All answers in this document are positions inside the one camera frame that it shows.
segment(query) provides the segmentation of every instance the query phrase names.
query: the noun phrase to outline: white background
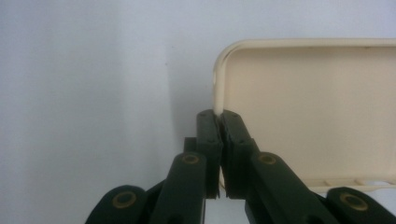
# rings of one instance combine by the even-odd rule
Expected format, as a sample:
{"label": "white background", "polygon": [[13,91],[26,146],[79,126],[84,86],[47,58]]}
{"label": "white background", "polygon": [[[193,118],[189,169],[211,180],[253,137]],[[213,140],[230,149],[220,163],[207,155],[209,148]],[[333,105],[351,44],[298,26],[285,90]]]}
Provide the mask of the white background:
{"label": "white background", "polygon": [[[391,0],[0,1],[0,222],[83,223],[110,189],[166,178],[233,42],[395,22]],[[247,223],[243,206],[210,201],[206,223]]]}

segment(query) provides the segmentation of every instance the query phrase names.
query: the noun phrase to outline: open lid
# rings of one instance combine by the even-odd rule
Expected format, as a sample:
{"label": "open lid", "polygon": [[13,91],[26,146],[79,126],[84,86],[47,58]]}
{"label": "open lid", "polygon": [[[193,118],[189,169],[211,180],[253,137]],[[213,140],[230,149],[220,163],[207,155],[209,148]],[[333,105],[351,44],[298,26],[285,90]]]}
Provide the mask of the open lid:
{"label": "open lid", "polygon": [[396,188],[396,39],[242,41],[214,73],[215,113],[313,191]]}

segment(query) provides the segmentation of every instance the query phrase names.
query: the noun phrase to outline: cream plastic container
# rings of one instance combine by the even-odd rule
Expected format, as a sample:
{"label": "cream plastic container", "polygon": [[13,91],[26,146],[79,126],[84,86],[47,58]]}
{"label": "cream plastic container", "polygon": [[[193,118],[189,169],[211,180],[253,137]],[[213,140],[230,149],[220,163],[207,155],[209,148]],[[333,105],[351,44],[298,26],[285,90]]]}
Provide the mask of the cream plastic container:
{"label": "cream plastic container", "polygon": [[396,188],[396,39],[247,40],[214,70],[214,111],[315,192]]}

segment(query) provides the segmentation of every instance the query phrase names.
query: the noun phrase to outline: white surface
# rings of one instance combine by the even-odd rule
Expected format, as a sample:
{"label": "white surface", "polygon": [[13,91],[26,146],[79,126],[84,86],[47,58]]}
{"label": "white surface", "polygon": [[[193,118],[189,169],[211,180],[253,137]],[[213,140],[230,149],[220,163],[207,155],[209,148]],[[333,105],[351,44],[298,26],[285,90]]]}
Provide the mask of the white surface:
{"label": "white surface", "polygon": [[[1,223],[83,223],[108,190],[164,179],[231,43],[396,37],[395,11],[391,0],[1,1]],[[220,205],[208,220],[234,223],[224,206],[245,218]]]}
{"label": "white surface", "polygon": [[241,41],[215,80],[215,112],[241,115],[313,191],[396,188],[396,39]]}

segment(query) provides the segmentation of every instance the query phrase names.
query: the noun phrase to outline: container lid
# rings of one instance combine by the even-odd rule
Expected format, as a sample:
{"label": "container lid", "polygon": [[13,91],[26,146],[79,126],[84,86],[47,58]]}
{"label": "container lid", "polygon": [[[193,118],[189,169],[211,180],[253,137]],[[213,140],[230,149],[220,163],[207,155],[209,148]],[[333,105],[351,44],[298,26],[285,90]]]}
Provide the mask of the container lid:
{"label": "container lid", "polygon": [[214,71],[214,111],[315,192],[396,188],[396,39],[247,40]]}

